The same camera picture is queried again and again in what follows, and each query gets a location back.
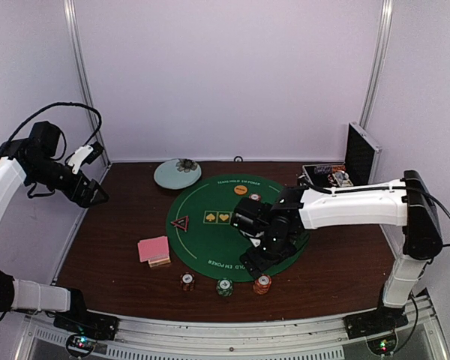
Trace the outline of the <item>red poker chip stack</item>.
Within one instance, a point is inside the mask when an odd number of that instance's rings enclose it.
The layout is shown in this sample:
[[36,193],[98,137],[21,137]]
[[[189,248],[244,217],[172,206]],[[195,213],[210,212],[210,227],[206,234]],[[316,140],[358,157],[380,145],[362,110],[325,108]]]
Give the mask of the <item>red poker chip stack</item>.
[[267,274],[262,274],[253,282],[253,291],[258,295],[265,295],[272,285],[272,278]]

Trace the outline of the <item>small red chip stack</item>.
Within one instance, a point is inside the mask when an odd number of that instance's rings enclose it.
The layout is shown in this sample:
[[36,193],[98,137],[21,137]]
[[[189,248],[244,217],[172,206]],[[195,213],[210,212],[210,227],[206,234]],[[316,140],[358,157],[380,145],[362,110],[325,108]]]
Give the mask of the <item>small red chip stack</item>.
[[260,201],[262,199],[261,195],[258,193],[251,193],[249,198],[254,201]]

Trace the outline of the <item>orange big blind button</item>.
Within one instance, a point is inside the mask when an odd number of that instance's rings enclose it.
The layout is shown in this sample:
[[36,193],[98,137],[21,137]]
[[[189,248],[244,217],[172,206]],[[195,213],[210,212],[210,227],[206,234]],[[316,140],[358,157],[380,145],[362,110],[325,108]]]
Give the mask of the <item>orange big blind button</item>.
[[245,185],[240,184],[240,185],[235,186],[233,191],[235,194],[242,196],[248,192],[248,188]]

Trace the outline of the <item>black triangular dealer button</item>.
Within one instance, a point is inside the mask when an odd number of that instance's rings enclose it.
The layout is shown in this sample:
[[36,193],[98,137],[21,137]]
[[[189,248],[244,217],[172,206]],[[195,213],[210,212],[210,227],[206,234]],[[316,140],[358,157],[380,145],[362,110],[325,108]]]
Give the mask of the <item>black triangular dealer button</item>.
[[184,232],[188,231],[188,227],[189,227],[189,216],[185,215],[183,217],[179,217],[175,220],[171,221],[171,225],[174,226],[175,228],[182,230]]

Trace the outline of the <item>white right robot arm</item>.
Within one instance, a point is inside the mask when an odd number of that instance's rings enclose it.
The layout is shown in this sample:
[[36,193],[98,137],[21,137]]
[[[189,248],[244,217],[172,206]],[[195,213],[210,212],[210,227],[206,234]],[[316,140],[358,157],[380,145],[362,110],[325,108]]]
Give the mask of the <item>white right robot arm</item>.
[[404,243],[382,291],[381,305],[370,313],[374,330],[385,331],[398,319],[427,261],[443,249],[437,200],[421,176],[381,184],[318,187],[307,181],[284,187],[273,203],[242,198],[231,224],[251,242],[240,260],[253,278],[296,254],[293,237],[323,227],[385,224],[401,227]]

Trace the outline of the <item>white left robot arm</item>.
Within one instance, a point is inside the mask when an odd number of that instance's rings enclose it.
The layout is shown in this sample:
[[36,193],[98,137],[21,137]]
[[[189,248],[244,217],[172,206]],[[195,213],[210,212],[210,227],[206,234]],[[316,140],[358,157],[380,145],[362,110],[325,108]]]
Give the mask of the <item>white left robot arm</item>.
[[[4,142],[0,147],[0,223],[14,194],[27,186],[28,197],[37,196],[35,188],[44,185],[49,194],[62,192],[83,209],[100,205],[109,197],[100,184],[81,170],[91,164],[104,148],[99,142],[80,146],[66,163],[55,158],[59,141],[65,138],[59,127],[48,121],[33,125],[25,139]],[[64,321],[77,333],[93,325],[92,315],[74,302],[76,290],[20,280],[0,270],[0,312],[53,311],[63,313]]]

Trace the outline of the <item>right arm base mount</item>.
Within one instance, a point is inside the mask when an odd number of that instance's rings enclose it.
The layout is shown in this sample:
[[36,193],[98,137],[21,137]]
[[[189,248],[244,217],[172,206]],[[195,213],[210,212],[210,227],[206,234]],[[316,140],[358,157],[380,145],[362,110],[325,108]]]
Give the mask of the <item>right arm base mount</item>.
[[349,339],[369,337],[390,332],[409,323],[404,308],[378,307],[377,309],[345,316],[343,322]]

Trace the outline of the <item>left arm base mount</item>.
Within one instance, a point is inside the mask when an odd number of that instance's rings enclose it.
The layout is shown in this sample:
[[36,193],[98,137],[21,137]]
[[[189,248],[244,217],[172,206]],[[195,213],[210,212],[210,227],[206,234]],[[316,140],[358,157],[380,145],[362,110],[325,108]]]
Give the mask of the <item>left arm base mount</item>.
[[83,293],[78,289],[69,289],[70,309],[55,312],[53,325],[97,341],[113,341],[119,326],[116,316],[94,313],[86,307]]

